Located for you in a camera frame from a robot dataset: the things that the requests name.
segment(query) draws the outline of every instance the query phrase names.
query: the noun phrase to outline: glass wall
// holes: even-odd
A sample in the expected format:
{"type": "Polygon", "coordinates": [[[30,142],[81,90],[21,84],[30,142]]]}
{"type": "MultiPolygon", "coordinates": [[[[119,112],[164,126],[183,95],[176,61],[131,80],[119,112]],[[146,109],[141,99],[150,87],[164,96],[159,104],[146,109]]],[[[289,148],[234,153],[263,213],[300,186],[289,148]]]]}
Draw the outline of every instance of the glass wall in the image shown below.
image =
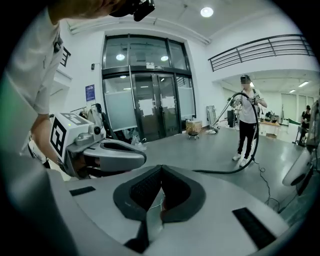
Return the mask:
{"type": "Polygon", "coordinates": [[[105,69],[128,65],[128,38],[111,38],[106,41],[103,65],[105,69]]]}
{"type": "Polygon", "coordinates": [[[184,55],[184,51],[182,45],[180,43],[170,41],[170,50],[172,57],[172,65],[176,69],[186,70],[186,58],[184,55]]]}
{"type": "Polygon", "coordinates": [[[106,108],[114,132],[137,127],[130,77],[126,75],[104,80],[106,108]]]}
{"type": "Polygon", "coordinates": [[[141,35],[106,37],[103,69],[147,64],[187,70],[187,56],[183,43],[166,38],[141,35]]]}
{"type": "Polygon", "coordinates": [[[130,65],[170,67],[166,42],[153,38],[130,38],[130,65]]]}
{"type": "Polygon", "coordinates": [[[191,84],[191,79],[177,76],[176,83],[179,93],[181,120],[192,120],[192,117],[196,114],[196,111],[194,89],[191,84]]]}

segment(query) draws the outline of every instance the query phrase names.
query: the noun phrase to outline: white wall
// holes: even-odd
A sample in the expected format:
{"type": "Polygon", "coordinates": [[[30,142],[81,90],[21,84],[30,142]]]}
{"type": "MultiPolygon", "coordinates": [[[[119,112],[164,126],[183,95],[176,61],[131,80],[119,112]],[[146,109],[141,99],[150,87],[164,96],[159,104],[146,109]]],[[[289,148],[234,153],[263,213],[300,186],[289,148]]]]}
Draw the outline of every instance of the white wall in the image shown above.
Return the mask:
{"type": "Polygon", "coordinates": [[[207,126],[207,106],[214,105],[219,115],[225,105],[222,87],[212,83],[206,48],[191,40],[185,43],[185,48],[192,72],[197,119],[202,120],[203,126],[207,126]]]}
{"type": "MultiPolygon", "coordinates": [[[[233,26],[226,27],[212,37],[212,43],[206,47],[207,59],[241,44],[285,34],[301,34],[297,26],[285,14],[274,10],[244,18],[233,26]]],[[[319,71],[319,64],[314,57],[287,55],[250,60],[211,72],[213,81],[249,72],[266,70],[312,70],[319,71]]]]}
{"type": "Polygon", "coordinates": [[[66,97],[65,111],[87,106],[85,87],[89,85],[94,85],[96,103],[100,103],[104,109],[101,79],[104,37],[103,31],[73,36],[72,59],[68,63],[72,81],[66,97]],[[96,63],[94,70],[91,70],[92,63],[96,63]]]}

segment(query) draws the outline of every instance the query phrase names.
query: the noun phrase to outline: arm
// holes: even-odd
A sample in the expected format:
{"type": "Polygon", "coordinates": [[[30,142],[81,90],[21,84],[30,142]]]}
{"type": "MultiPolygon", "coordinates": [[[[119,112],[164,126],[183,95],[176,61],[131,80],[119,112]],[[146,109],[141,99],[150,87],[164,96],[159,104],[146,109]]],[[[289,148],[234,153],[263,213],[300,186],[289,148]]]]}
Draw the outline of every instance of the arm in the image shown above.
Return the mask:
{"type": "Polygon", "coordinates": [[[48,114],[39,114],[32,128],[32,139],[40,151],[58,165],[58,156],[50,146],[51,122],[48,114]]]}

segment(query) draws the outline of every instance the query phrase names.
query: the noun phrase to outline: black sticker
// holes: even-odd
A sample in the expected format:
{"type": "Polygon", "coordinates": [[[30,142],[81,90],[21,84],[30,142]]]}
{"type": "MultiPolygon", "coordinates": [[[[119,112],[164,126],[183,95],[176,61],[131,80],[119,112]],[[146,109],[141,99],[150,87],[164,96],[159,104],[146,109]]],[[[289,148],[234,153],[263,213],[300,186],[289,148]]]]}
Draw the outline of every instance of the black sticker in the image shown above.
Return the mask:
{"type": "Polygon", "coordinates": [[[55,118],[53,121],[50,142],[60,157],[62,157],[62,155],[63,155],[66,133],[67,133],[67,130],[58,121],[58,119],[55,118]]]}
{"type": "Polygon", "coordinates": [[[82,126],[87,125],[88,122],[83,120],[80,116],[73,113],[61,113],[66,119],[68,119],[70,122],[74,123],[76,126],[82,126]]]}

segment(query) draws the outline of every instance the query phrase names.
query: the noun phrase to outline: ceiling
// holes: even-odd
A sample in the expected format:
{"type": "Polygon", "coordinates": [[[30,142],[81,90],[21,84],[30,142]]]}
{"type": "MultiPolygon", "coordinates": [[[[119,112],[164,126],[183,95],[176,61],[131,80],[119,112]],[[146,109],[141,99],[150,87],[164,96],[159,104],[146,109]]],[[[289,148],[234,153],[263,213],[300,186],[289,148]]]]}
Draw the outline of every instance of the ceiling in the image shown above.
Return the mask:
{"type": "MultiPolygon", "coordinates": [[[[320,73],[309,70],[284,69],[267,70],[248,73],[254,84],[254,88],[261,92],[289,93],[293,94],[319,95],[320,73]],[[299,87],[304,81],[309,83],[299,87]]],[[[240,76],[231,76],[218,82],[222,87],[238,92],[241,90],[240,76]]]]}
{"type": "Polygon", "coordinates": [[[122,18],[111,16],[93,19],[76,20],[67,22],[71,33],[77,34],[84,30],[107,30],[117,25],[133,23],[137,25],[158,26],[162,28],[178,29],[179,32],[198,35],[209,43],[210,37],[226,26],[238,22],[248,15],[265,12],[266,10],[278,11],[268,0],[154,0],[155,10],[139,23],[133,21],[131,15],[122,18]],[[204,18],[200,11],[204,7],[214,10],[213,16],[204,18]]]}

